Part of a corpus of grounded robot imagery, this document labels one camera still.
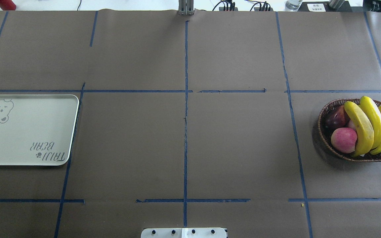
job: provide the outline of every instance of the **water bottle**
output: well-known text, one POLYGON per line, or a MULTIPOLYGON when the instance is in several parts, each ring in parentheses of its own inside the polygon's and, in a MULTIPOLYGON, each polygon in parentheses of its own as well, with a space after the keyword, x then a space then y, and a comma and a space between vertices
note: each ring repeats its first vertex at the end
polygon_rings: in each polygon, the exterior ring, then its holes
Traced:
POLYGON ((301 5, 302 0, 287 0, 286 7, 291 10, 296 10, 301 5))

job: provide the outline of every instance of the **metal bracket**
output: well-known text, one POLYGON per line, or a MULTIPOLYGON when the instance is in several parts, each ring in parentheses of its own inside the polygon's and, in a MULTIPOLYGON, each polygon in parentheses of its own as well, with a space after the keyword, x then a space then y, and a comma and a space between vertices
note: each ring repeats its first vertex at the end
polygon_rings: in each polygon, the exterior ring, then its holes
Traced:
POLYGON ((227 229, 209 228, 147 228, 141 238, 227 238, 227 229))
POLYGON ((179 0, 179 15, 193 15, 193 0, 179 0))

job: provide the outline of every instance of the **white tray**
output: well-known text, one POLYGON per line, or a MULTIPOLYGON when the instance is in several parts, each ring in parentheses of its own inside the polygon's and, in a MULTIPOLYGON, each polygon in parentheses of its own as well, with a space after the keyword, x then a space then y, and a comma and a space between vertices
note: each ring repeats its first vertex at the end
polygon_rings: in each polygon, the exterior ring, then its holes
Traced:
POLYGON ((65 164, 78 107, 74 95, 0 95, 0 165, 65 164))

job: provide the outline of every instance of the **red apple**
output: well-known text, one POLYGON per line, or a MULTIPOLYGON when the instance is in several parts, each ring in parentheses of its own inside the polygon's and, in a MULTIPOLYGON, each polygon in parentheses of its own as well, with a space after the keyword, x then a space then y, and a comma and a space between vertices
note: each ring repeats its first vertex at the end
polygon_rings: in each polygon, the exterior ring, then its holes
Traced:
POLYGON ((349 154, 355 151, 357 133, 351 128, 337 128, 331 135, 331 144, 338 151, 349 154))

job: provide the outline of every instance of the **label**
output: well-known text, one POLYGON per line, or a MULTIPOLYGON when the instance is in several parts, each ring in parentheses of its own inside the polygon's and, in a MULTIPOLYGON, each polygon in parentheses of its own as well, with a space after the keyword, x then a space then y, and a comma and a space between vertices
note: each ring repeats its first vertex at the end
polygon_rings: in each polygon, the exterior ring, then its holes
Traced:
POLYGON ((53 151, 55 142, 43 141, 33 142, 30 151, 33 151, 34 156, 42 161, 65 161, 68 154, 63 151, 53 151))
POLYGON ((325 12, 325 8, 322 3, 307 4, 307 7, 310 12, 325 12))

